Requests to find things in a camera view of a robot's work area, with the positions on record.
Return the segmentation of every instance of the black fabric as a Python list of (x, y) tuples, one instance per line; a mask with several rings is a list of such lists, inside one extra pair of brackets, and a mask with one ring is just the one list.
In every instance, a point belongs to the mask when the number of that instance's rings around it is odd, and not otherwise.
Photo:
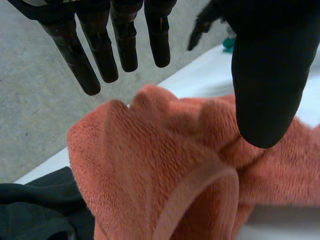
[(94, 224), (69, 167), (26, 185), (0, 184), (1, 240), (90, 240)]

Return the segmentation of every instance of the floor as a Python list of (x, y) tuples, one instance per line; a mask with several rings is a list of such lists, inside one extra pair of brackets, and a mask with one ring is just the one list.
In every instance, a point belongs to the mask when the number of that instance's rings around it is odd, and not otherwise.
[[(85, 95), (52, 39), (36, 22), (7, 1), (0, 1), (0, 183), (11, 183), (66, 147), (66, 134), (84, 114), (110, 99), (129, 102), (147, 83), (157, 84), (220, 44), (225, 26), (216, 23), (192, 52), (187, 42), (194, 20), (207, 0), (180, 0), (169, 16), (171, 64), (154, 64), (143, 11), (135, 21), (139, 68), (121, 70), (111, 24), (108, 33), (119, 69), (119, 80), (101, 82), (101, 92)], [(85, 37), (78, 36), (98, 73)]]

